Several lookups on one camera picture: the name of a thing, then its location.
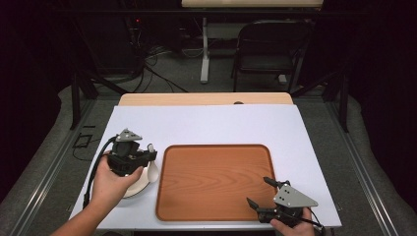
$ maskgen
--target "black curtain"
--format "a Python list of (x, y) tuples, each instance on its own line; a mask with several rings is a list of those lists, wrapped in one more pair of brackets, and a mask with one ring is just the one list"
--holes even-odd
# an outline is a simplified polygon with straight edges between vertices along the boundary
[(69, 70), (50, 46), (48, 29), (31, 1), (0, 6), (2, 109), (0, 201), (20, 177), (55, 123), (58, 92), (70, 84)]
[(416, 2), (393, 4), (350, 76), (372, 151), (396, 191), (417, 211)]

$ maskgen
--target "floor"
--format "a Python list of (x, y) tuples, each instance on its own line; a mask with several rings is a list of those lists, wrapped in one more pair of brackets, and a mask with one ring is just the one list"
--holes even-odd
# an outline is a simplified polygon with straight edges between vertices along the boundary
[[(213, 51), (210, 57), (209, 82), (200, 83), (201, 57), (163, 52), (150, 57), (149, 66), (166, 80), (189, 92), (232, 91), (230, 79), (232, 54)], [(168, 81), (145, 71), (139, 79), (108, 78), (121, 88), (134, 92), (181, 92)], [(0, 235), (46, 235), (63, 224), (71, 213), (89, 170), (101, 134), (112, 108), (120, 95), (96, 85), (97, 100), (82, 98), (83, 119), (75, 130), (72, 121), (70, 88), (59, 94), (61, 112), (21, 179), (0, 206)], [(252, 80), (243, 77), (238, 91), (278, 91), (282, 84), (275, 78)], [(311, 138), (320, 166), (328, 182), (334, 204), (343, 226), (334, 235), (412, 235), (417, 231), (415, 212), (397, 195), (370, 150), (360, 105), (350, 97), (349, 133), (344, 133), (336, 120), (337, 101), (324, 103), (315, 88), (294, 98)], [(90, 136), (87, 147), (78, 147), (80, 136)], [(103, 235), (108, 229), (97, 230)], [(133, 235), (130, 231), (118, 231)], [(136, 232), (135, 235), (186, 235), (180, 232)], [(216, 235), (231, 235), (230, 232)]]

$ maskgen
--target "gray carpet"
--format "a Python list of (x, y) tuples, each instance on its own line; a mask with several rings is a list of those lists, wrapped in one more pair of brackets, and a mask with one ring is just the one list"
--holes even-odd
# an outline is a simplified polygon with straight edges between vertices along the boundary
[[(201, 58), (165, 53), (159, 55), (157, 60), (150, 58), (149, 62), (155, 63), (152, 68), (160, 75), (188, 91), (232, 91), (230, 55), (229, 51), (211, 53), (209, 83), (206, 85), (201, 85), (199, 81)], [(132, 91), (138, 82), (132, 80), (119, 86)], [(97, 87), (100, 91), (98, 100), (89, 102), (83, 99), (82, 105), (90, 106), (90, 109), (85, 109), (84, 120), (76, 131), (69, 130), (72, 120), (70, 90), (65, 88), (60, 93), (62, 108), (55, 126), (0, 206), (0, 235), (16, 232), (20, 232), (20, 235), (48, 235), (68, 219), (71, 206), (75, 203), (87, 176), (90, 162), (86, 159), (91, 159), (95, 154), (99, 141), (75, 149), (73, 145), (82, 145), (88, 138), (92, 141), (101, 138), (112, 108), (119, 98), (114, 91), (102, 86)], [(238, 84), (238, 91), (279, 89), (282, 89), (282, 86), (274, 78), (253, 81), (249, 77), (243, 77)], [(166, 81), (146, 72), (143, 85), (137, 92), (171, 92), (171, 88)], [(334, 122), (331, 105), (323, 103), (317, 97), (320, 92), (320, 89), (316, 89), (302, 98), (294, 99), (294, 102), (301, 111), (330, 193), (340, 208), (338, 213), (343, 226), (335, 229), (334, 233), (339, 236), (384, 235), (353, 168), (350, 149), (340, 135), (338, 124)], [(369, 170), (373, 183), (381, 193), (382, 201), (386, 203), (398, 235), (412, 235), (417, 231), (416, 215), (396, 194), (387, 176), (375, 161), (360, 116), (360, 106), (353, 99), (349, 100), (348, 114), (349, 136)], [(64, 145), (69, 145), (68, 149), (62, 150), (61, 146)], [(30, 196), (48, 172), (51, 162), (61, 158), (59, 153), (62, 153), (63, 161), (49, 185), (50, 188), (45, 191), (46, 197), (39, 200), (40, 205), (30, 214), (31, 217), (25, 218), (26, 223), (18, 224), (18, 228), (14, 228), (23, 212), (27, 211)]]

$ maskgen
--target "forearm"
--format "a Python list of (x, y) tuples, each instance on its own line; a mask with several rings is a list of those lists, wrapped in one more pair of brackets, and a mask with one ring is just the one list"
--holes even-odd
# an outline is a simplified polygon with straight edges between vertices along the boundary
[(52, 235), (92, 235), (98, 224), (110, 211), (111, 209), (93, 206), (91, 203), (52, 233)]

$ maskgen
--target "white plate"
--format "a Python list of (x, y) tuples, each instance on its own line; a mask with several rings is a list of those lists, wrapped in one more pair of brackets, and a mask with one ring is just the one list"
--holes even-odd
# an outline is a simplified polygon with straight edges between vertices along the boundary
[(145, 167), (144, 171), (142, 172), (141, 178), (138, 181), (136, 181), (135, 184), (129, 187), (129, 189), (126, 191), (125, 196), (123, 196), (123, 198), (125, 199), (125, 198), (129, 198), (129, 197), (136, 195), (138, 192), (143, 190), (148, 185), (148, 183), (149, 183), (148, 168)]

